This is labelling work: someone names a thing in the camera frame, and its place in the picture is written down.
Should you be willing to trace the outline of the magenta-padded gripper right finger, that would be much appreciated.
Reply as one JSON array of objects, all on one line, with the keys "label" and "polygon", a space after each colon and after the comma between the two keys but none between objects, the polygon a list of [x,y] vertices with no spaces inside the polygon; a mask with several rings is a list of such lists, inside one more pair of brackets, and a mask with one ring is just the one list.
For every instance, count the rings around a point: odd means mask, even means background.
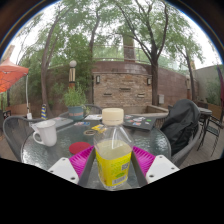
[{"label": "magenta-padded gripper right finger", "polygon": [[179,168],[164,155],[154,156],[136,146],[133,147],[132,163],[140,187],[179,170]]}]

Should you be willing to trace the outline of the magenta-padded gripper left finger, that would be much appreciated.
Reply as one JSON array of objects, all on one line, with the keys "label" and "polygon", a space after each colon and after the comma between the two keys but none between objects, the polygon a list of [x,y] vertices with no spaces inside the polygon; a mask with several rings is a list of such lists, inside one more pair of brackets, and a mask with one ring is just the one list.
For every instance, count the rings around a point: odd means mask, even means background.
[{"label": "magenta-padded gripper left finger", "polygon": [[74,184],[86,187],[95,159],[93,146],[82,150],[71,158],[60,158],[48,171]]}]

